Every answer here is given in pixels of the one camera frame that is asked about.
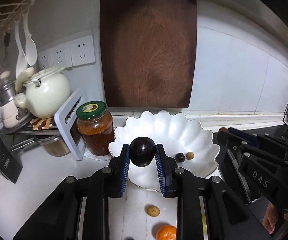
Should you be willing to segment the right human hand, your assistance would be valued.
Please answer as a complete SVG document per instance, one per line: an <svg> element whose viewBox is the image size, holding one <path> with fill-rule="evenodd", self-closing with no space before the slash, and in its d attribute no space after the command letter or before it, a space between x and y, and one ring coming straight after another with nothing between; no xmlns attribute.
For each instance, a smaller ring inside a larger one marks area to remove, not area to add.
<svg viewBox="0 0 288 240"><path fill-rule="evenodd" d="M262 226L271 235L275 230L275 225L278 221L278 212L276 207L269 203L264 215Z"/></svg>

